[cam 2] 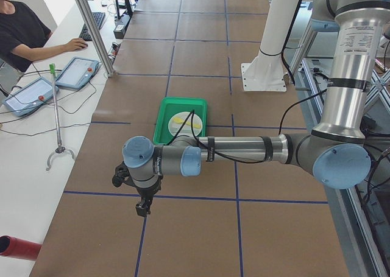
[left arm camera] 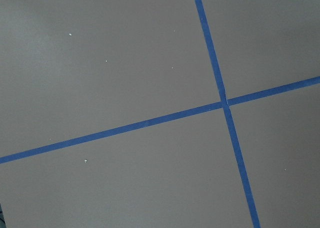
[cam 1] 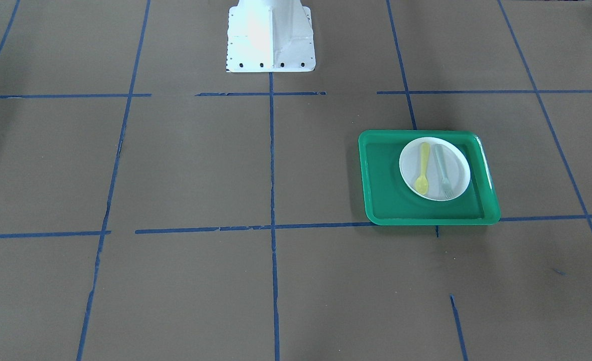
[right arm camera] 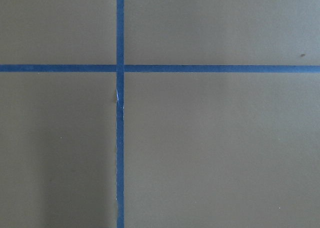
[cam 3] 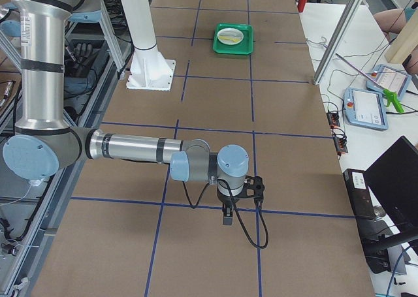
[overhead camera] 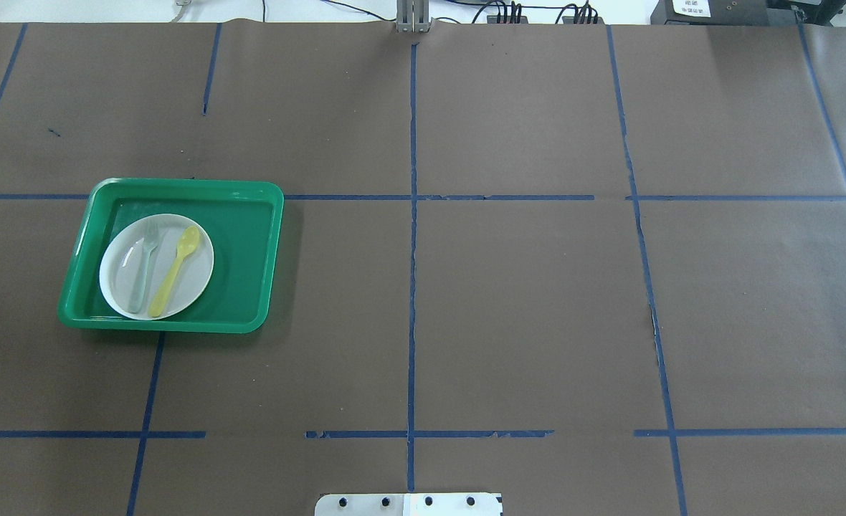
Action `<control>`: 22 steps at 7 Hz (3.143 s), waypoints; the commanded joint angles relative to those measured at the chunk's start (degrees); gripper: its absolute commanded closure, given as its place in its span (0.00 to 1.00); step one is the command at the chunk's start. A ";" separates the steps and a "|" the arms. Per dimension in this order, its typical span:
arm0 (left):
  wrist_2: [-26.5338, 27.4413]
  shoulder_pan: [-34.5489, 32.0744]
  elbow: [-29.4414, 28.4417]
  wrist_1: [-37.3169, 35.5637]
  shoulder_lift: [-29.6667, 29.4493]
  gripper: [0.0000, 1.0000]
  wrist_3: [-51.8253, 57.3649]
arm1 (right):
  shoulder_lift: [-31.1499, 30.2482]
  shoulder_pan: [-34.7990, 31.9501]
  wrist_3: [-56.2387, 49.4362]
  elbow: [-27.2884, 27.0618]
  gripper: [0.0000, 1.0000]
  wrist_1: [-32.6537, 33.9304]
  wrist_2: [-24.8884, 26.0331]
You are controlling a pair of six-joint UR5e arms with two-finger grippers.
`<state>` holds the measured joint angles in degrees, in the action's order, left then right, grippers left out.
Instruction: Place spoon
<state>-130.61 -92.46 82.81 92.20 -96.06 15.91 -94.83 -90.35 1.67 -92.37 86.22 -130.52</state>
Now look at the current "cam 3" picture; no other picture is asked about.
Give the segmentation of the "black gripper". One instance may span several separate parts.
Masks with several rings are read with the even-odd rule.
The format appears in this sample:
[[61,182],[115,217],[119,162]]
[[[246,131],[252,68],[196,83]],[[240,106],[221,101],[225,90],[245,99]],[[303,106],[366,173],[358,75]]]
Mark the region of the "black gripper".
[[237,196],[242,192],[244,185],[230,185],[227,180],[217,180],[217,197],[222,203],[223,225],[231,226],[233,223],[233,212],[238,202]]

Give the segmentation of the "person forearm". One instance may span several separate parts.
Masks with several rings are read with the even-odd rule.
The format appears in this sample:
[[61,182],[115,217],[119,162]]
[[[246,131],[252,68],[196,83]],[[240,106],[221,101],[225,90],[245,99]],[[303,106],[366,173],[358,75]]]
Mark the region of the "person forearm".
[[385,34],[399,34],[407,22],[404,10],[400,8],[378,12],[374,19]]

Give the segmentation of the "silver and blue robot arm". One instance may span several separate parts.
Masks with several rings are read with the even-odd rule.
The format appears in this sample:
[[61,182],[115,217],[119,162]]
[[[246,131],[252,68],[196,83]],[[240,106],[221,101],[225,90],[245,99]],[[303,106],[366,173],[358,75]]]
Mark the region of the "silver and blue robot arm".
[[167,164],[172,179],[216,185],[223,222],[238,215],[247,188],[248,154],[228,145],[211,152],[203,140],[172,140],[72,127],[63,118],[65,24],[73,14],[101,17],[101,0],[12,0],[20,12],[23,114],[3,147],[19,177],[41,180],[76,161],[121,159]]

